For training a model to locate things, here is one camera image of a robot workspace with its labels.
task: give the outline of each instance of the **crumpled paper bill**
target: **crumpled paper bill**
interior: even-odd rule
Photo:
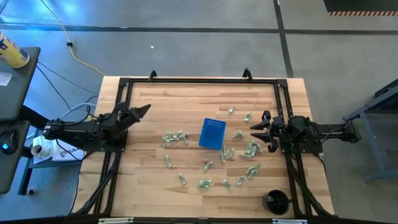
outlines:
[[[248,122],[251,119],[251,116],[253,116],[253,113],[248,113],[244,116],[243,121]]]
[[[225,158],[224,158],[224,155],[223,155],[222,152],[220,153],[220,157],[221,157],[221,161],[222,161],[223,163],[226,163]]]
[[[231,150],[229,150],[228,158],[232,159],[232,157],[234,157],[234,152],[235,152],[235,149],[232,147]]]
[[[187,140],[189,135],[190,133],[182,133],[182,131],[177,131],[175,134],[167,132],[166,135],[163,136],[162,146],[165,147],[167,143],[179,141],[180,139],[183,139],[184,144],[187,145],[189,144],[189,141]]]
[[[220,155],[221,155],[221,161],[223,163],[226,163],[225,158],[228,157],[228,152],[225,149],[225,144],[223,145],[223,148],[220,151]]]
[[[185,184],[187,184],[187,181],[185,181],[184,175],[182,173],[179,173],[178,177],[180,178],[181,184],[185,186]]]
[[[172,165],[171,162],[170,162],[170,157],[169,157],[169,155],[165,155],[164,157],[165,157],[165,160],[166,160],[166,167],[167,167],[168,169],[170,169],[171,167],[173,167],[173,165]]]
[[[243,134],[243,131],[236,131],[235,132],[235,135],[234,136],[232,136],[232,138],[234,139],[234,138],[240,138],[240,139],[244,139],[244,134]]]
[[[213,161],[210,161],[210,162],[208,162],[208,163],[205,165],[205,172],[207,172],[207,171],[210,169],[211,165],[213,165]]]
[[[210,188],[211,180],[199,180],[199,188]]]
[[[231,106],[231,107],[229,108],[228,113],[231,114],[233,111],[234,111],[234,106]]]
[[[225,187],[227,187],[230,190],[234,189],[235,187],[233,184],[229,184],[227,179],[223,180],[223,184],[225,185]]]
[[[240,178],[236,179],[236,185],[240,186],[242,185],[242,182],[246,180],[245,176],[241,176]]]
[[[250,159],[253,158],[257,152],[262,152],[262,147],[260,146],[260,144],[252,140],[247,144],[246,150],[243,155],[239,156]]]
[[[254,174],[258,174],[259,173],[259,168],[260,168],[260,164],[256,165],[256,166],[250,166],[248,168],[248,171],[246,171],[246,174],[248,175],[248,179],[253,179]]]

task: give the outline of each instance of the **blue container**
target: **blue container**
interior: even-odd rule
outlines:
[[[200,134],[199,146],[220,150],[223,147],[226,123],[205,118]]]

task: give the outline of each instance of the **gray floor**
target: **gray floor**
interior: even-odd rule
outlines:
[[[22,2],[29,10],[21,10]],[[63,22],[72,25],[277,28],[272,0],[46,2]],[[287,29],[398,29],[398,17],[329,17],[322,0],[280,0],[280,6]],[[46,8],[34,0],[10,0],[0,18],[4,22],[56,24]],[[41,47],[42,63],[85,88],[99,91],[101,75],[72,59],[62,32],[2,31],[20,46]],[[158,75],[237,77],[249,67],[256,77],[286,77],[278,34],[69,34],[76,54],[108,75],[148,75],[156,70]],[[305,79],[313,118],[319,123],[342,122],[344,113],[361,106],[376,90],[397,78],[396,35],[288,35],[287,43],[294,76]],[[44,72],[71,105],[92,96]],[[67,110],[40,73],[34,75],[25,104],[48,118]],[[67,119],[77,120],[83,114],[77,111]],[[397,222],[398,180],[362,181],[363,175],[376,171],[363,136],[357,144],[334,140],[324,144],[335,212],[346,218]],[[37,189],[37,194],[22,197],[16,195],[21,164],[11,191],[0,195],[0,220],[66,215],[79,167],[34,170],[30,187]]]

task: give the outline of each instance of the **wooden table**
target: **wooden table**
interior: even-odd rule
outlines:
[[[112,111],[119,78],[104,77],[96,114]],[[294,114],[311,118],[303,79],[291,78],[288,84]],[[276,217],[263,209],[261,197],[273,189],[280,189],[290,196],[285,159],[280,150],[268,153],[266,144],[249,135],[253,132],[249,127],[261,121],[264,110],[277,116],[272,85],[135,83],[130,105],[141,107],[148,103],[152,107],[144,119],[129,128],[126,150],[119,166],[113,217]],[[231,105],[234,105],[234,112],[229,115]],[[250,112],[253,117],[245,123],[244,115]],[[224,142],[228,149],[234,147],[236,150],[233,159],[226,164],[221,163],[218,151],[198,145],[205,118],[226,121]],[[163,148],[162,136],[168,131],[179,130],[191,133],[190,144],[185,146],[180,141]],[[236,131],[244,131],[246,138],[243,141],[232,139]],[[250,140],[261,143],[265,150],[253,159],[242,159],[239,155]],[[166,154],[170,156],[172,169],[165,167]],[[87,201],[98,185],[103,157],[104,153],[96,152],[83,161],[74,211]],[[203,168],[208,161],[213,161],[213,167],[205,173]],[[333,213],[322,163],[310,154],[303,155],[303,163],[308,187],[324,208]],[[235,183],[249,166],[257,164],[262,167],[252,180],[233,190],[222,185],[225,178]],[[186,186],[181,185],[179,172],[184,174]],[[214,184],[208,190],[199,189],[199,179],[211,179]],[[302,201],[299,189],[298,197]],[[107,191],[105,189],[103,206]],[[290,206],[285,215],[278,217],[293,216]]]

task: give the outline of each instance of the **yellow bottle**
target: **yellow bottle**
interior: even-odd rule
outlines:
[[[14,41],[0,30],[0,60],[11,68],[21,68],[29,62],[29,54],[20,49]]]

